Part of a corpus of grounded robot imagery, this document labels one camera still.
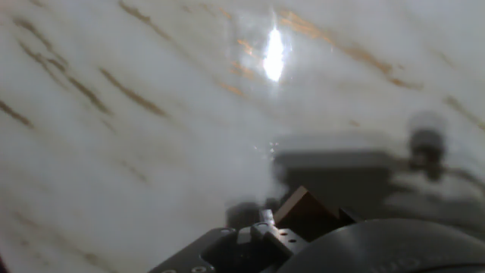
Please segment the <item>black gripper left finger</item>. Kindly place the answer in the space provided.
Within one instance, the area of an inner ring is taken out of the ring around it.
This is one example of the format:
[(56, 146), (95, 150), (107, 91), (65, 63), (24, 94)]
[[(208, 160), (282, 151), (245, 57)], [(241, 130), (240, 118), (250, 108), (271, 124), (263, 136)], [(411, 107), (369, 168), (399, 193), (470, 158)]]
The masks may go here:
[(226, 227), (221, 235), (201, 253), (211, 272), (276, 272), (308, 245), (289, 228), (278, 228), (270, 210), (262, 211), (254, 224), (239, 229)]

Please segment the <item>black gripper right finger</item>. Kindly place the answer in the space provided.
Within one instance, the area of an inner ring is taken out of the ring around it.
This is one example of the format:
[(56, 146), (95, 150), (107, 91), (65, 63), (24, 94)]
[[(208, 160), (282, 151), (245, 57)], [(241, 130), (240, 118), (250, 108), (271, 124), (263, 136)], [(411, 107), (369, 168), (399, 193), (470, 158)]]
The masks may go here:
[(358, 214), (349, 207), (339, 208), (339, 219), (343, 225), (358, 223)]

